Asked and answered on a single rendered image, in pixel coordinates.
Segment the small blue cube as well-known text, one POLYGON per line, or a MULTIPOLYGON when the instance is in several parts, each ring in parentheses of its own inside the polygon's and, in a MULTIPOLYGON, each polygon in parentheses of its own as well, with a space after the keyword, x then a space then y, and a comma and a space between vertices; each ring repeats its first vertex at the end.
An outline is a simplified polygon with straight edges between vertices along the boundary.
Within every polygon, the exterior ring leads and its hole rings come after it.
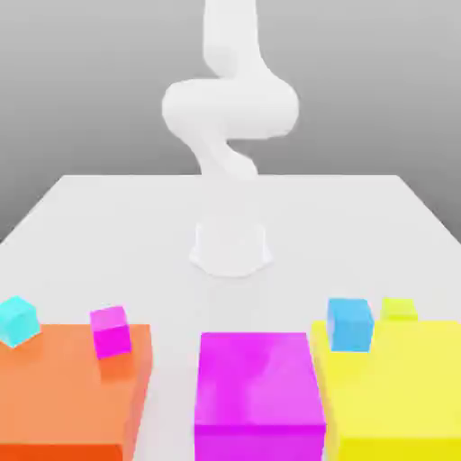
POLYGON ((375 320, 366 299, 330 298, 327 335, 333 352, 368 352, 375 320))

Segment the small magenta cube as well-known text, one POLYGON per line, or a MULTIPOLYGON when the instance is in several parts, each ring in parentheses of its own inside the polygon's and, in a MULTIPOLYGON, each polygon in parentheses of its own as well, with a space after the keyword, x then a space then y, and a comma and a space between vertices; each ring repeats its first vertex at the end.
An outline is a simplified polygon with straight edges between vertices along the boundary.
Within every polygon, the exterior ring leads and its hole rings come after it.
POLYGON ((131 353, 130 325, 122 306, 91 311, 90 326, 98 359, 131 353))

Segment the small lime cube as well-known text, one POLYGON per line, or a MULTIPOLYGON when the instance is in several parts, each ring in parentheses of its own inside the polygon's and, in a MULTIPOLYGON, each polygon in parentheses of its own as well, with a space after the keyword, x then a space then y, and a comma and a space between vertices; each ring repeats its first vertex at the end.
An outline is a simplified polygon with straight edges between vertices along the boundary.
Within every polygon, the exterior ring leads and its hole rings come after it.
POLYGON ((418 313, 410 298, 385 297, 380 318, 384 321, 416 321, 418 313))

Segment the small cyan cube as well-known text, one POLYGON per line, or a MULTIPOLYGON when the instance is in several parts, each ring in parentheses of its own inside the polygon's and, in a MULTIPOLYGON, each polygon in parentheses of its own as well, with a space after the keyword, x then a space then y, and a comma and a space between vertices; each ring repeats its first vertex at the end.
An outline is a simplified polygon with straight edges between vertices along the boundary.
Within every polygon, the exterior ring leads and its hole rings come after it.
POLYGON ((16 348, 41 332, 36 308, 20 296, 0 303, 0 342, 16 348))

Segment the large magenta box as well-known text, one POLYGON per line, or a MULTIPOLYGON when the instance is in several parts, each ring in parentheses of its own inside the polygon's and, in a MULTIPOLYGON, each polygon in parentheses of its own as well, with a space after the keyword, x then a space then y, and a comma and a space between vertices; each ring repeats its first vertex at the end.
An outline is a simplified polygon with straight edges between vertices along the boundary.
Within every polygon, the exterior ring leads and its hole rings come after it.
POLYGON ((194 461, 322 461, 326 421, 303 332, 205 332, 194 461))

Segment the large yellow box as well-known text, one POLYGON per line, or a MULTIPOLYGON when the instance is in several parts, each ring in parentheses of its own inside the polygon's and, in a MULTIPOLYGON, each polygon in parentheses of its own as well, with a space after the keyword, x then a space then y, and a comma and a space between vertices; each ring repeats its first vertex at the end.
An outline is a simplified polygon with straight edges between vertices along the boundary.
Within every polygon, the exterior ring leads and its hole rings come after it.
POLYGON ((369 351, 310 345, 327 461, 461 461, 461 323, 378 321, 369 351))

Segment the large orange box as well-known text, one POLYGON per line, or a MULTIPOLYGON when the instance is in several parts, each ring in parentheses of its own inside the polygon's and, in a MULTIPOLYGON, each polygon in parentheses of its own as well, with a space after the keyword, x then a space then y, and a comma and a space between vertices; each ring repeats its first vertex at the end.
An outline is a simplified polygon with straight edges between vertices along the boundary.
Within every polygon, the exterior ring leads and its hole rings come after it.
POLYGON ((130 333, 130 353, 102 360, 85 324, 0 344, 0 461, 134 461, 152 346, 149 326, 130 333))

